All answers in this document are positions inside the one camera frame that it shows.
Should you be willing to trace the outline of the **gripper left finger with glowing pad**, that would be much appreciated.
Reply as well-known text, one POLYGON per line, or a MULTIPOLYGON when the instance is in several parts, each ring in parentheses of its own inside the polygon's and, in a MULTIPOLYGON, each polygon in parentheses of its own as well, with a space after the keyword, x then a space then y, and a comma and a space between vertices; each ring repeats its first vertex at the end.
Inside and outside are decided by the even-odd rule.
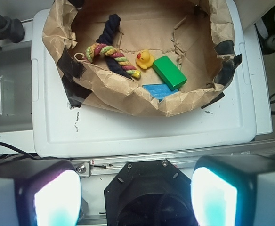
POLYGON ((0 226, 74 226, 81 180, 68 160, 0 160, 0 226))

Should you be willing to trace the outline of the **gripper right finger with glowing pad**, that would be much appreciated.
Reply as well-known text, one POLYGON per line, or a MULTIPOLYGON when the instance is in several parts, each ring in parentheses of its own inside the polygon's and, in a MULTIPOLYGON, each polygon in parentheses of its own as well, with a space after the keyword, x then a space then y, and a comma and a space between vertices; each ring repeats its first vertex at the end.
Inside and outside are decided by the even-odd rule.
POLYGON ((199 158, 191 201, 201 226, 275 226, 275 154, 199 158))

